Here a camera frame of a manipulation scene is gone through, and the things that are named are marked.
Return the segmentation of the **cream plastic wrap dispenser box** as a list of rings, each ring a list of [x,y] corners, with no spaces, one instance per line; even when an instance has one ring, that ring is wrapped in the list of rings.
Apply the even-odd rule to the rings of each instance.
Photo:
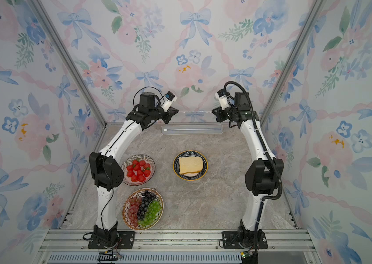
[[[222,134],[223,126],[220,124],[187,124],[163,125],[162,135],[211,135]]]

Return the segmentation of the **dark blue yellow-rimmed plate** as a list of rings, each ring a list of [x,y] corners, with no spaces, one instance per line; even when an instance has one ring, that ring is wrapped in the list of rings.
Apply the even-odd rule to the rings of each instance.
[[[176,156],[173,162],[175,174],[186,181],[195,181],[206,175],[208,161],[206,157],[194,150],[187,150]]]

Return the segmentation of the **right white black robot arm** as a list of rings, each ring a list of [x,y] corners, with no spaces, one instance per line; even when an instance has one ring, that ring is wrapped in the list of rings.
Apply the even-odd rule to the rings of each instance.
[[[236,234],[222,233],[224,249],[264,248],[265,235],[259,226],[265,201],[277,200],[282,194],[279,179],[284,162],[275,158],[266,146],[266,140],[260,131],[260,122],[247,95],[247,93],[237,92],[234,103],[230,103],[230,94],[220,90],[215,95],[220,107],[212,110],[217,122],[229,121],[237,124],[246,139],[253,160],[245,174],[245,186],[249,191],[245,213]]]

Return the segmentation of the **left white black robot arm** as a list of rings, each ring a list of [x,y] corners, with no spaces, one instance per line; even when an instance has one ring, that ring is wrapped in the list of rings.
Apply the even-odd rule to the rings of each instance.
[[[167,92],[159,98],[152,92],[143,92],[139,103],[126,116],[116,136],[99,152],[89,156],[92,179],[98,192],[98,217],[91,234],[90,246],[113,249],[120,240],[117,234],[116,193],[123,183],[124,169],[121,158],[133,140],[155,122],[169,123],[178,113],[172,107],[176,95]]]

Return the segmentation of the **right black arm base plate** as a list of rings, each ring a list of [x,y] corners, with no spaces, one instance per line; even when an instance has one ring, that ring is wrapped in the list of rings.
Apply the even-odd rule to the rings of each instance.
[[[256,233],[252,231],[240,234],[239,231],[223,231],[221,234],[224,249],[268,249],[266,235],[261,229]]]

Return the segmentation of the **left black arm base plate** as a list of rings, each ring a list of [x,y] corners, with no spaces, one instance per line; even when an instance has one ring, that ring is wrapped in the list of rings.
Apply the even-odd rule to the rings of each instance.
[[[132,249],[135,240],[133,231],[93,232],[88,249]]]

